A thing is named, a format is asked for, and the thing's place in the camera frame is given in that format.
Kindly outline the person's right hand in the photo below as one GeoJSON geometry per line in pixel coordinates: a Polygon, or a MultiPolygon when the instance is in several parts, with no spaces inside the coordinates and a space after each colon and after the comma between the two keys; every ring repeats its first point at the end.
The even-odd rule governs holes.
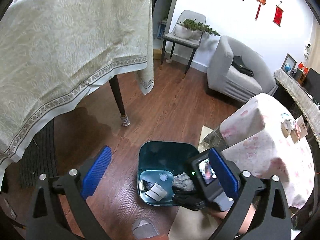
{"type": "Polygon", "coordinates": [[[245,217],[240,215],[236,216],[235,211],[231,209],[223,212],[214,209],[209,209],[208,213],[216,219],[220,219],[222,222],[226,220],[229,223],[229,225],[232,225],[235,229],[239,230],[237,235],[243,235],[248,231],[253,217],[255,215],[255,211],[256,208],[253,204],[251,204],[248,208],[245,217]]]}

